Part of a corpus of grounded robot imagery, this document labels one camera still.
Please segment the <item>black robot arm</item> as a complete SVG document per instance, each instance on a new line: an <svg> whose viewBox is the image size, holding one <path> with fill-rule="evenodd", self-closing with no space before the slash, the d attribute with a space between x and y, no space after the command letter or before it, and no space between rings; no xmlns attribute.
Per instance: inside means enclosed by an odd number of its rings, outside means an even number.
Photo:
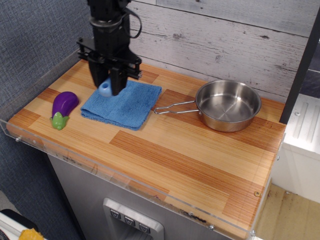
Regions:
<svg viewBox="0 0 320 240"><path fill-rule="evenodd" d="M138 80L142 60L130 50L130 16L137 14L127 8L128 0L89 0L89 22L93 38L80 37L78 55L88 61L97 88L107 84L107 95L118 95L128 78Z"/></svg>

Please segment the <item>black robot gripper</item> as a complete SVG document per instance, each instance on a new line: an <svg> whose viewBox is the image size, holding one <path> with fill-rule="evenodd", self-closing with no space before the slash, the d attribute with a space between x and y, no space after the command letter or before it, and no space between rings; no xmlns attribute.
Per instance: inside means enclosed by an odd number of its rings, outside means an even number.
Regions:
<svg viewBox="0 0 320 240"><path fill-rule="evenodd" d="M142 76L142 60L130 50L130 22L92 21L93 37L80 37L79 57L87 60L98 88L109 76L112 95L117 96L127 85L128 76Z"/></svg>

